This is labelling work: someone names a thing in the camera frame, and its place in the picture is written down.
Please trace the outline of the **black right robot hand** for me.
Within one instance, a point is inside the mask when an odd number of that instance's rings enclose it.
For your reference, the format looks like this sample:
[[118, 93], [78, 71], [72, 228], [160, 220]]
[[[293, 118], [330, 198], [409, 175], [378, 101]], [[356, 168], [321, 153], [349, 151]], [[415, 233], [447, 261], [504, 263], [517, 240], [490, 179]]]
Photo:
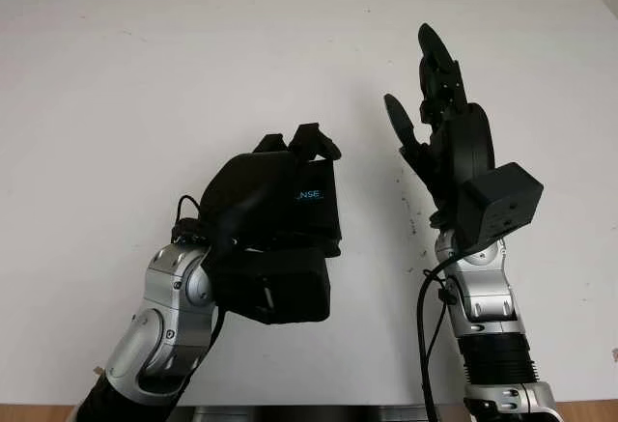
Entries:
[[434, 200], [431, 226], [445, 228], [455, 224], [460, 185], [494, 168], [492, 136], [486, 113], [467, 100], [459, 62], [451, 57], [437, 32], [424, 23], [418, 41], [423, 94], [419, 112], [421, 122], [431, 127], [430, 141], [416, 139], [411, 119], [393, 95], [386, 94], [383, 99], [402, 143], [402, 157]]

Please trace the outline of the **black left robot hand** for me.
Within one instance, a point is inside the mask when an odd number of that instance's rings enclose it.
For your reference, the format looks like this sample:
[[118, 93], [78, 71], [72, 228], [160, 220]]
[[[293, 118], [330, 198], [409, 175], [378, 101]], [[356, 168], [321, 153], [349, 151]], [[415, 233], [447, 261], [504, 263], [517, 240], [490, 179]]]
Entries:
[[317, 123], [300, 125], [289, 143], [267, 134], [231, 158], [206, 187], [199, 221], [211, 246], [274, 251], [315, 247], [341, 254], [333, 163], [342, 153]]

